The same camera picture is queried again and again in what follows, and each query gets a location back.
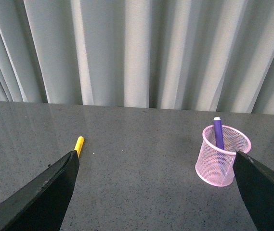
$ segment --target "white curtain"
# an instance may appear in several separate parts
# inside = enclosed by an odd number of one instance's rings
[[[274,0],[0,0],[0,101],[274,114]]]

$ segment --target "yellow marker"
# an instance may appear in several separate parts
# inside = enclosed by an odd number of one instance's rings
[[[77,140],[77,143],[76,143],[76,146],[75,146],[75,149],[77,151],[77,154],[78,154],[78,158],[80,156],[80,153],[81,153],[81,149],[82,149],[82,146],[83,146],[83,142],[84,142],[84,138],[82,136],[79,136],[78,140]]]

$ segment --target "marker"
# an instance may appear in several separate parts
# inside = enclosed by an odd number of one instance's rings
[[[224,150],[222,120],[220,119],[220,117],[214,118],[214,130],[215,130],[215,138],[216,138],[216,147]]]

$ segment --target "pen holder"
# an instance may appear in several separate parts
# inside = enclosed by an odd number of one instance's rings
[[[247,136],[235,128],[222,126],[224,149],[216,147],[214,126],[206,127],[203,132],[203,143],[196,162],[198,176],[214,186],[227,186],[234,178],[233,163],[237,151],[248,153],[251,142]]]

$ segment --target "pleated curtain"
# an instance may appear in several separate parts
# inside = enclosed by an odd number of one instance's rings
[[[274,0],[0,0],[0,101],[274,114]]]

